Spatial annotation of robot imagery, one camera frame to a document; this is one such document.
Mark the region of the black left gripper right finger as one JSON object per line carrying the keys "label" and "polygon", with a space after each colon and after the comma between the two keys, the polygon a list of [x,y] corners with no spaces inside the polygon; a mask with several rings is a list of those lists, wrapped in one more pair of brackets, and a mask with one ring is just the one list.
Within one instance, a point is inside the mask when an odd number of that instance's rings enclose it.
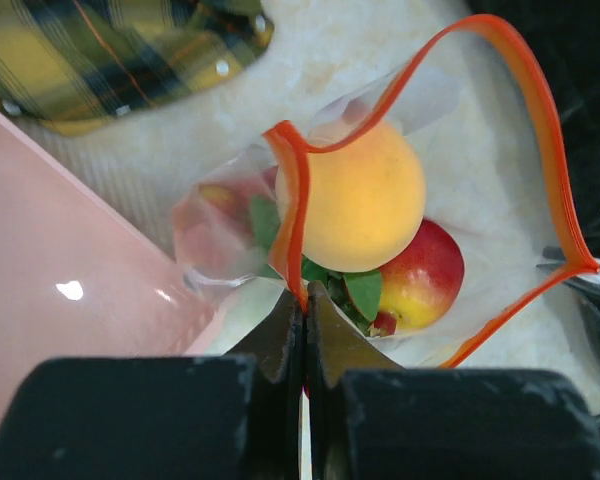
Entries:
{"label": "black left gripper right finger", "polygon": [[538,369],[406,369],[309,287],[306,377],[316,479],[600,479],[600,429]]}

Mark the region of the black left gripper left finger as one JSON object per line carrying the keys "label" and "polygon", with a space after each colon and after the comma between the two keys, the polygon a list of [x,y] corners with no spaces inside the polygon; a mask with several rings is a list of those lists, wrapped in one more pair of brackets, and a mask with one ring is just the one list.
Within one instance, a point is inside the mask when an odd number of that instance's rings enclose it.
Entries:
{"label": "black left gripper left finger", "polygon": [[221,356],[56,358],[0,423],[0,479],[296,479],[303,313],[289,293]]}

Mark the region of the red toy fruit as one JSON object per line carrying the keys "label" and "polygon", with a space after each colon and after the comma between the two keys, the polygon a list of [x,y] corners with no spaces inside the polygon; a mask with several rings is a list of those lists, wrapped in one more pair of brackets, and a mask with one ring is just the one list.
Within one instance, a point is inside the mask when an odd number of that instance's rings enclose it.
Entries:
{"label": "red toy fruit", "polygon": [[465,273],[460,248],[446,230],[422,221],[411,243],[379,268],[382,278],[374,336],[423,329],[455,302]]}

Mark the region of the clear orange-zipper zip bag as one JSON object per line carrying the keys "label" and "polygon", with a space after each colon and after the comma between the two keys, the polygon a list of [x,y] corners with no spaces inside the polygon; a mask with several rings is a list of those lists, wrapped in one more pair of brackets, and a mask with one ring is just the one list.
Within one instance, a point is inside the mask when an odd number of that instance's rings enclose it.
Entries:
{"label": "clear orange-zipper zip bag", "polygon": [[[341,149],[390,121],[421,162],[423,220],[451,235],[465,273],[439,320],[385,337],[363,335],[320,281],[302,278],[310,191],[307,155]],[[281,278],[251,274],[255,254],[216,226],[197,186],[276,166],[281,226],[267,255]],[[195,184],[173,213],[178,264],[219,314],[267,306],[275,289],[300,302],[321,283],[344,319],[404,366],[454,367],[535,298],[600,266],[576,216],[563,134],[547,80],[522,36],[489,14],[466,17],[429,40],[403,66],[295,126],[283,121]]]}

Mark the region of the pink plastic basket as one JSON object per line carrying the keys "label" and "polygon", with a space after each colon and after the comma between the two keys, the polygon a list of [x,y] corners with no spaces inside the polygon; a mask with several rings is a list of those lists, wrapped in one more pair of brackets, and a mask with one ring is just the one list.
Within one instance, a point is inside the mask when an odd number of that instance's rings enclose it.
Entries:
{"label": "pink plastic basket", "polygon": [[171,259],[0,113],[0,420],[47,359],[196,355],[212,317]]}

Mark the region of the red toy cherry bunch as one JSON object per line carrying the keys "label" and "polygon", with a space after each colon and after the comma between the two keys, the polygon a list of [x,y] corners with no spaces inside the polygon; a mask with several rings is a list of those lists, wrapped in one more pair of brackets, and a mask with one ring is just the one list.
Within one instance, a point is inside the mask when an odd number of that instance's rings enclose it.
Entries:
{"label": "red toy cherry bunch", "polygon": [[[255,254],[252,275],[279,280],[268,263],[268,253],[281,226],[275,184],[278,168],[269,167],[256,175],[201,183],[199,204],[216,226],[234,233]],[[396,333],[397,321],[379,310],[383,281],[380,271],[341,273],[302,258],[302,278],[320,281],[331,299],[354,322],[363,335],[385,337]]]}

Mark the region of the yellow-orange toy peach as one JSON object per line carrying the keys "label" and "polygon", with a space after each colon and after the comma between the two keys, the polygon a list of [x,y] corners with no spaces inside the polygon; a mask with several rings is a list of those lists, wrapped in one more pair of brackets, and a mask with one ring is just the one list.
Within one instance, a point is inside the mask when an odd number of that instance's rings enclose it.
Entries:
{"label": "yellow-orange toy peach", "polygon": [[424,216],[426,182],[396,123],[383,120],[347,146],[307,159],[306,258],[328,270],[365,272],[409,245]]}

